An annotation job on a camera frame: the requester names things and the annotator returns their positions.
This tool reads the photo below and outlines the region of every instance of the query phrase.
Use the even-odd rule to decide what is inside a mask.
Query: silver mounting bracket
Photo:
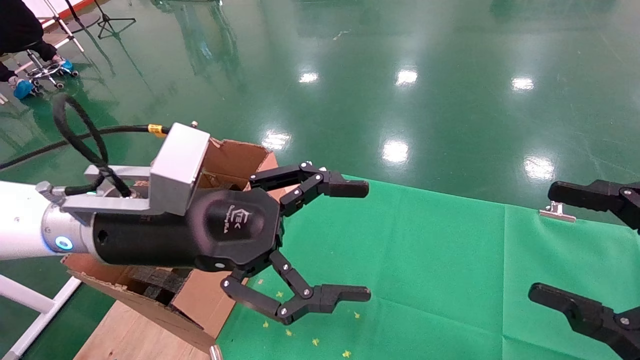
[[[575,222],[575,217],[562,212],[563,205],[564,204],[562,202],[552,201],[551,205],[547,206],[544,210],[540,210],[540,216],[567,222]]]
[[[147,198],[105,196],[109,187],[105,183],[96,193],[73,196],[65,196],[64,188],[55,188],[45,181],[38,184],[36,190],[58,205],[61,211],[78,216],[81,213],[171,213],[182,216],[198,185],[209,142],[209,133],[195,129],[193,125],[174,123],[151,167],[110,166],[122,180],[148,181]],[[100,171],[90,165],[84,175],[93,182],[100,176]]]

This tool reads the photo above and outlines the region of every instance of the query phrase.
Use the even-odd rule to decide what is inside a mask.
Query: green epoxy floor
[[[119,39],[81,33],[86,58],[61,50],[81,71],[65,91],[100,127],[196,120],[281,164],[529,208],[555,179],[638,181],[640,2],[131,1],[104,5],[138,20]],[[0,106],[0,161],[60,139],[49,90]],[[106,142],[113,164],[146,165],[160,146]],[[86,165],[66,149],[0,178],[80,184]],[[0,273],[49,296],[66,280],[57,259]],[[81,288],[26,359],[72,359],[110,303]],[[0,354],[34,318],[0,299]]]

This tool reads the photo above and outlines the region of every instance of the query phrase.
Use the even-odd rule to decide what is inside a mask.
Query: yellow cable tag
[[[147,126],[147,131],[149,133],[155,134],[157,137],[159,138],[164,138],[166,137],[165,134],[162,134],[162,125],[156,125],[156,124],[149,124]]]

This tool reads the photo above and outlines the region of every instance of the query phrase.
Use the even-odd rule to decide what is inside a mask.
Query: blue indicator light
[[[68,238],[59,236],[56,238],[56,245],[62,250],[71,250],[74,248],[74,244]]]

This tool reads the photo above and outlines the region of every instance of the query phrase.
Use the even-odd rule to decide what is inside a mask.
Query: cardboard box
[[[247,190],[252,174],[277,166],[275,155],[264,147],[211,139],[198,186],[210,188],[232,184]],[[269,194],[279,200],[285,193],[286,190],[280,189]],[[88,254],[71,254],[62,263],[67,265],[72,276],[123,302],[204,352],[215,344],[235,304],[219,286],[228,272],[192,270],[182,288],[163,304],[143,295],[145,287],[131,277],[135,266],[105,265]]]

